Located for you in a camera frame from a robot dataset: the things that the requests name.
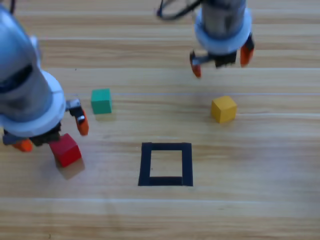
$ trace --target black tape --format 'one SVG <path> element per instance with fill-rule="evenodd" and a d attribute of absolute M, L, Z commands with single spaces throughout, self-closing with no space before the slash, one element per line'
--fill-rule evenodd
<path fill-rule="evenodd" d="M 182 151 L 181 176 L 150 177 L 152 151 Z M 152 143 L 143 142 L 138 186 L 193 186 L 192 145 L 191 143 Z"/>

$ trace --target red cube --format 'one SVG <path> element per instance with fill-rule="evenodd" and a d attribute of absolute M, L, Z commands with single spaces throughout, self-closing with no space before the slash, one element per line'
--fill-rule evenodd
<path fill-rule="evenodd" d="M 53 141 L 49 145 L 55 159 L 63 168 L 82 157 L 77 143 L 68 133 L 61 136 L 60 141 Z"/>

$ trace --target wooden block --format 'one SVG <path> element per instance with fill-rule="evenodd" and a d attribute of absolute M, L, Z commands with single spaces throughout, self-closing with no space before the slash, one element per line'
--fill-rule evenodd
<path fill-rule="evenodd" d="M 110 114 L 112 98 L 110 89 L 95 89 L 91 93 L 91 106 L 94 114 Z"/>
<path fill-rule="evenodd" d="M 81 152 L 75 140 L 69 135 L 61 136 L 60 141 L 49 144 L 55 159 L 63 168 L 81 159 Z"/>
<path fill-rule="evenodd" d="M 212 100 L 211 115 L 222 124 L 236 118 L 237 104 L 230 96 L 222 96 Z"/>

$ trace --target wood grain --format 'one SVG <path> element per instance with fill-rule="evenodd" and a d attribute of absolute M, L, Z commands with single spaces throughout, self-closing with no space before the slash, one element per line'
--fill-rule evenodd
<path fill-rule="evenodd" d="M 82 160 L 61 169 L 49 146 L 0 145 L 1 240 L 320 239 L 318 0 L 249 0 L 256 52 L 247 68 L 189 66 L 190 16 L 153 16 L 158 0 L 26 0 L 16 17 L 66 98 L 80 98 L 87 137 L 65 115 Z M 113 112 L 94 115 L 93 89 Z M 217 124 L 230 95 L 236 120 Z M 193 187 L 139 187 L 142 142 L 190 142 Z M 179 154 L 153 155 L 151 174 L 180 175 Z"/>

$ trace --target white plastic housing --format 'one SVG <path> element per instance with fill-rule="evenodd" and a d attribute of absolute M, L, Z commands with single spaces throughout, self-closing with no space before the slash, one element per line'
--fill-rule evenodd
<path fill-rule="evenodd" d="M 53 129 L 64 117 L 66 99 L 60 83 L 48 72 L 41 71 L 52 94 L 52 102 L 48 111 L 35 120 L 16 122 L 0 115 L 0 127 L 17 137 L 31 138 L 42 135 Z"/>
<path fill-rule="evenodd" d="M 250 9 L 244 12 L 243 26 L 241 30 L 229 39 L 214 39 L 202 28 L 202 11 L 199 10 L 194 24 L 195 36 L 200 45 L 209 53 L 214 55 L 227 55 L 236 52 L 248 40 L 252 32 L 252 16 Z"/>

